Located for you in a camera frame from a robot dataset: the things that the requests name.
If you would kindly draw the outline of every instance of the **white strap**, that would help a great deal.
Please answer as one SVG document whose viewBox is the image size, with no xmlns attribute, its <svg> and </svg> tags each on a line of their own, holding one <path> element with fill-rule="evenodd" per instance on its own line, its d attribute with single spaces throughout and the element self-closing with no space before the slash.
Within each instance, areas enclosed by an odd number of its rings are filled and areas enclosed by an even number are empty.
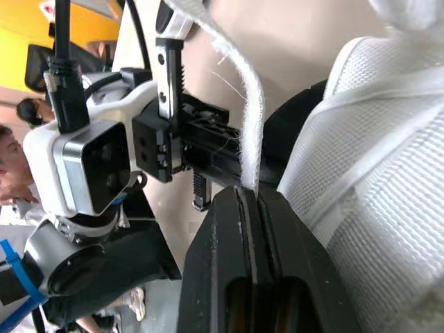
<svg viewBox="0 0 444 333">
<path fill-rule="evenodd" d="M 306 123 L 313 121 L 320 113 L 353 103 L 372 99 L 392 99 L 399 97 L 443 95 L 444 84 L 440 79 L 444 75 L 444 68 L 434 67 L 413 74 L 387 78 L 361 88 L 339 93 L 324 100 L 311 113 Z M 386 156 L 408 138 L 424 128 L 443 109 L 443 105 L 419 110 L 410 120 L 394 128 L 391 133 L 383 137 L 372 149 L 364 154 L 342 177 L 340 177 L 322 196 L 316 200 L 311 209 L 301 219 L 313 230 L 322 220 L 340 197 L 355 186 L 368 172 L 378 165 Z"/>
<path fill-rule="evenodd" d="M 244 187 L 257 193 L 265 115 L 264 92 L 259 77 L 235 43 L 210 17 L 201 1 L 165 0 L 165 3 L 210 34 L 214 38 L 212 46 L 232 61 L 244 81 L 247 101 L 241 131 L 241 181 Z"/>
</svg>

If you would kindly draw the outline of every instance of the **screw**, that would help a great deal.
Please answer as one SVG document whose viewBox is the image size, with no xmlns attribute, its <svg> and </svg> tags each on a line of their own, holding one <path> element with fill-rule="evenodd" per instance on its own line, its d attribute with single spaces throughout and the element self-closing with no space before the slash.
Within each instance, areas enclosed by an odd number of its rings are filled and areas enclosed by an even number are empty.
<svg viewBox="0 0 444 333">
<path fill-rule="evenodd" d="M 164 94 L 163 92 L 161 92 L 161 93 L 159 94 L 159 100 L 160 100 L 162 103 L 165 103 L 165 102 L 167 101 L 167 97 L 165 96 L 165 94 Z"/>
</svg>

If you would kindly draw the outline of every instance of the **white sneaker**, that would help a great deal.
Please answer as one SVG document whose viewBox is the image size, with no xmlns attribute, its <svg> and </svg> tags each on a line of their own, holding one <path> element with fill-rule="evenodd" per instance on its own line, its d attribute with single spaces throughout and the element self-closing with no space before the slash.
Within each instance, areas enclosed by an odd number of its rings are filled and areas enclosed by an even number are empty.
<svg viewBox="0 0 444 333">
<path fill-rule="evenodd" d="M 130 291 L 130 296 L 131 301 L 128 306 L 136 314 L 137 321 L 142 321 L 146 315 L 145 291 L 137 287 Z"/>
</svg>

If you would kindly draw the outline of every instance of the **white thread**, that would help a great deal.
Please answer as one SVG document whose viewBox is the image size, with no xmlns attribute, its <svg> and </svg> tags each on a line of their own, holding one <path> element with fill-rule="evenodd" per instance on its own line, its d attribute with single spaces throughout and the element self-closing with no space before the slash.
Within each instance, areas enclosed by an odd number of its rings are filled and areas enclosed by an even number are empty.
<svg viewBox="0 0 444 333">
<path fill-rule="evenodd" d="M 215 76 L 217 76 L 218 78 L 220 78 L 223 82 L 225 82 L 228 87 L 230 87 L 231 89 L 233 89 L 240 97 L 242 97 L 245 101 L 247 100 L 245 97 L 243 97 L 241 95 L 241 93 L 235 88 L 233 87 L 226 79 L 224 79 L 222 76 L 220 76 L 219 74 L 217 74 L 215 71 L 211 71 L 211 74 L 214 74 Z"/>
<path fill-rule="evenodd" d="M 219 66 L 225 59 L 227 58 L 227 56 L 225 55 L 222 59 L 219 60 L 219 62 L 217 63 L 217 65 Z"/>
<path fill-rule="evenodd" d="M 265 117 L 264 92 L 259 77 L 235 43 L 208 15 L 201 1 L 165 0 L 165 3 L 210 34 L 214 38 L 212 46 L 232 61 L 244 81 L 246 104 L 241 131 L 241 181 L 245 188 L 257 194 Z"/>
</svg>

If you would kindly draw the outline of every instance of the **white textured cloth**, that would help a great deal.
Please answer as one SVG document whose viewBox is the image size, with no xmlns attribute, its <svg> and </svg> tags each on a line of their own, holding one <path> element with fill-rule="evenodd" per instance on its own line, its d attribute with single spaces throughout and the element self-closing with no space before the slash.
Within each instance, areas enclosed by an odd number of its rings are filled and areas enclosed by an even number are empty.
<svg viewBox="0 0 444 333">
<path fill-rule="evenodd" d="M 393 28 L 418 42 L 443 42 L 444 0 L 369 0 Z"/>
<path fill-rule="evenodd" d="M 264 92 L 259 77 L 236 44 L 210 17 L 202 1 L 165 0 L 165 3 L 210 34 L 214 38 L 213 47 L 232 61 L 244 81 L 247 101 L 241 131 L 241 181 L 243 186 L 257 193 L 265 115 Z"/>
<path fill-rule="evenodd" d="M 279 186 L 365 333 L 444 332 L 444 48 L 411 35 L 343 48 Z"/>
</svg>

